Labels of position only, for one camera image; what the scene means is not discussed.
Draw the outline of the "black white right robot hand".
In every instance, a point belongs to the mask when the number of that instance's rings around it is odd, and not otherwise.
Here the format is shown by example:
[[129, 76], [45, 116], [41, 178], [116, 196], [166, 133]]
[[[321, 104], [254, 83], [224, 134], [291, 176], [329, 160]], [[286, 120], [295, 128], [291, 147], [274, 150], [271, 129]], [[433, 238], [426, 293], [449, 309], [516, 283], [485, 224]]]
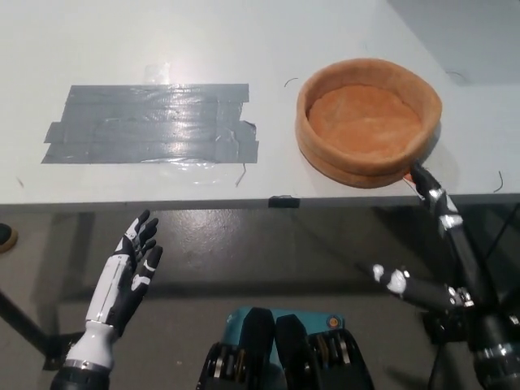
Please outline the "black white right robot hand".
[[475, 252], [464, 219], [445, 188], [420, 163], [410, 169], [412, 181], [448, 243], [457, 266], [458, 286], [417, 279], [405, 269], [381, 264], [368, 267], [369, 276], [391, 294], [438, 313], [457, 313], [464, 320], [466, 341], [478, 358], [519, 353], [519, 326], [500, 308], [498, 294], [484, 260]]

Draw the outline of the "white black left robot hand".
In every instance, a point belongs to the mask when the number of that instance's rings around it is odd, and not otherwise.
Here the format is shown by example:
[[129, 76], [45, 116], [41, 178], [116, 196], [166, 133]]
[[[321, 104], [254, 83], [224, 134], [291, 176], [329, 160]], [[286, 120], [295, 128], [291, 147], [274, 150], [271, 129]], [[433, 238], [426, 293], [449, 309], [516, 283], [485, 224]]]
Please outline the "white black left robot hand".
[[113, 327], [119, 336], [145, 296], [163, 254], [154, 239], [157, 218], [145, 210], [106, 260], [94, 290], [86, 319]]

